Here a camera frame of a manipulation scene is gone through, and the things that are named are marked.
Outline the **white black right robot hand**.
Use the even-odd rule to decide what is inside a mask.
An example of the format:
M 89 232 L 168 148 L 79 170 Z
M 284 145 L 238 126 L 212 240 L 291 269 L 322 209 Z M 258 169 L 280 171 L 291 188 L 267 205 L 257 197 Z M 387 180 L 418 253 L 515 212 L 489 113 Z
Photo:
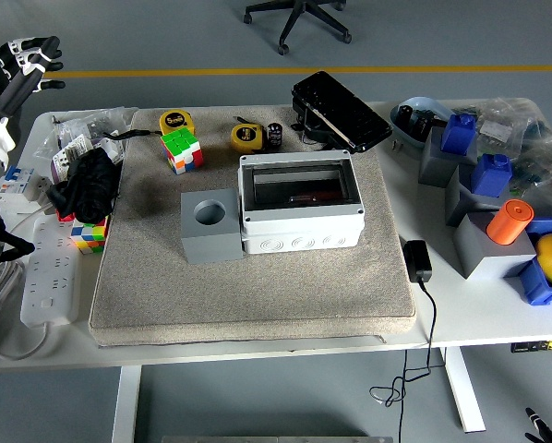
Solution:
M 534 428 L 538 431 L 539 436 L 525 433 L 524 437 L 534 443 L 552 443 L 552 430 L 546 422 L 530 407 L 526 407 L 525 412 Z

